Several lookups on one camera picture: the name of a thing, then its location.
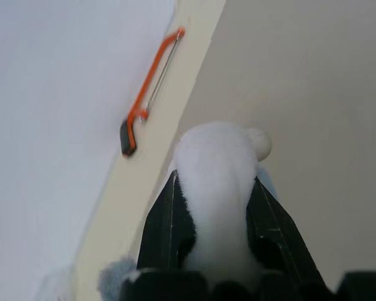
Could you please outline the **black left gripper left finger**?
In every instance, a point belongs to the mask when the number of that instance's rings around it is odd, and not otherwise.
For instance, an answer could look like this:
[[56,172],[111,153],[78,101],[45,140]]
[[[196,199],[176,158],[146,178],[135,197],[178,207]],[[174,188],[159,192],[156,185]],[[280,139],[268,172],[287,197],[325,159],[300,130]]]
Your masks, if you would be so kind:
[[195,235],[178,173],[172,171],[145,220],[137,268],[181,269]]

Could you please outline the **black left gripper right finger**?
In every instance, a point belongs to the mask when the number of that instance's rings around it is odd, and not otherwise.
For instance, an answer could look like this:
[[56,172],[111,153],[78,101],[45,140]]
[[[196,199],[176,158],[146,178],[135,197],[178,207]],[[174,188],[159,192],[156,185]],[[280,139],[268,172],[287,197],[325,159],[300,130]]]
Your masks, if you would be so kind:
[[281,272],[295,285],[324,281],[288,212],[256,178],[246,207],[249,247],[266,270]]

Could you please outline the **white fluffy plush object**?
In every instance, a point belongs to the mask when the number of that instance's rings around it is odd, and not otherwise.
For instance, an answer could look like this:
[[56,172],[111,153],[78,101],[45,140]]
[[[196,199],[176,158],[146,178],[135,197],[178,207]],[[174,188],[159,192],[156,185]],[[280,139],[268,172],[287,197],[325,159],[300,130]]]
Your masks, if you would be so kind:
[[246,207],[258,165],[251,139],[229,122],[202,124],[182,136],[174,160],[196,231],[185,266],[211,276],[251,277],[257,263]]

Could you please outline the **grey fluffy cloth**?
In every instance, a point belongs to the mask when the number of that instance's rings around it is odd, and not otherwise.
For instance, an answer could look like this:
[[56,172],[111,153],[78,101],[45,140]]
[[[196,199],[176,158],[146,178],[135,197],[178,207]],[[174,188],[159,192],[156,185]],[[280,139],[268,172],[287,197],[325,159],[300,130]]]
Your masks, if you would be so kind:
[[113,261],[99,274],[97,290],[102,301],[118,301],[120,290],[125,279],[137,266],[132,257],[122,257]]

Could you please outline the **white round ball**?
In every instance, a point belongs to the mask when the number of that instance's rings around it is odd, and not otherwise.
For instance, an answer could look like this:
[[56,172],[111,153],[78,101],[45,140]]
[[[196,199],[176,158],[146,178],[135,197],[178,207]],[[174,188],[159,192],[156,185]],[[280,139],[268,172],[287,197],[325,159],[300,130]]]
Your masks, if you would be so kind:
[[269,135],[261,129],[247,129],[246,132],[251,138],[258,162],[265,160],[272,150]]

